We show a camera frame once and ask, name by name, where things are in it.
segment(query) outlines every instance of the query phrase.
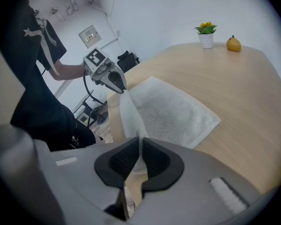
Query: black chair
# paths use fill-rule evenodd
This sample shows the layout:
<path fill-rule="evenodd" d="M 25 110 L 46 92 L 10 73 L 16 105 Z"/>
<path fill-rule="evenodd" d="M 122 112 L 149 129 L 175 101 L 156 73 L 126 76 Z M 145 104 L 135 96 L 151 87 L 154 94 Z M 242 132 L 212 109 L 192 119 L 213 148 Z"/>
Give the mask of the black chair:
<path fill-rule="evenodd" d="M 135 58 L 134 54 L 129 53 L 128 51 L 124 52 L 124 54 L 122 54 L 121 56 L 118 56 L 118 59 L 119 61 L 117 62 L 117 64 L 124 73 L 140 63 L 139 58 Z"/>

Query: green leaves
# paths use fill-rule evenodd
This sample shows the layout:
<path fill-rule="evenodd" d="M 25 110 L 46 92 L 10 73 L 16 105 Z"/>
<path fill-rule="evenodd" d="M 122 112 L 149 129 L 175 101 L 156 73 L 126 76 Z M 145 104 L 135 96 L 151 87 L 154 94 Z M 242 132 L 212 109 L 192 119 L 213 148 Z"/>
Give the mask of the green leaves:
<path fill-rule="evenodd" d="M 210 33 L 214 33 L 216 31 L 216 29 L 214 29 L 216 27 L 216 25 L 212 25 L 212 26 L 207 26 L 207 27 L 194 27 L 194 29 L 198 30 L 198 34 L 210 34 Z"/>

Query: person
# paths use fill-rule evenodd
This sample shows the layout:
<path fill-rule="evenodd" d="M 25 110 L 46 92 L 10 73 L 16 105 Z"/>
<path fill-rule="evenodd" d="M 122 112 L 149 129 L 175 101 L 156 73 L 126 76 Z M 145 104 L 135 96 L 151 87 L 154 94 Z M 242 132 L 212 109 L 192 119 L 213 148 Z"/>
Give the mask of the person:
<path fill-rule="evenodd" d="M 11 119 L 13 126 L 45 141 L 51 151 L 83 148 L 102 140 L 78 122 L 44 82 L 37 60 L 58 81 L 82 77 L 84 67 L 60 62 L 67 50 L 49 21 L 39 18 L 29 6 L 29 0 L 18 0 L 6 16 L 0 50 L 25 87 Z"/>

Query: potted plant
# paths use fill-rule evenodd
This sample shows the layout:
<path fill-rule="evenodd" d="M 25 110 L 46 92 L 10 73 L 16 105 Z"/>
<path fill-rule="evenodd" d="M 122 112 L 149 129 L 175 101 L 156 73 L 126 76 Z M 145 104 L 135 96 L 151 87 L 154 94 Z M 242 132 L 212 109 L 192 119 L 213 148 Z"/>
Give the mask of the potted plant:
<path fill-rule="evenodd" d="M 203 48 L 212 48 L 214 46 L 214 29 L 216 25 L 211 22 L 201 23 L 199 27 L 194 27 L 198 30 L 199 39 Z"/>

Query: yellow pear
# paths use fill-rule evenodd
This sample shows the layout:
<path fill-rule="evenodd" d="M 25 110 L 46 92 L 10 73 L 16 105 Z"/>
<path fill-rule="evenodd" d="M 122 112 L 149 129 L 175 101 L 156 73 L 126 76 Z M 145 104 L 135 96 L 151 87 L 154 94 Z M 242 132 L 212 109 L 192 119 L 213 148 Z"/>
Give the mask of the yellow pear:
<path fill-rule="evenodd" d="M 229 40 L 226 43 L 226 46 L 229 50 L 232 50 L 235 52 L 239 52 L 242 49 L 242 45 L 234 36 L 229 38 Z"/>

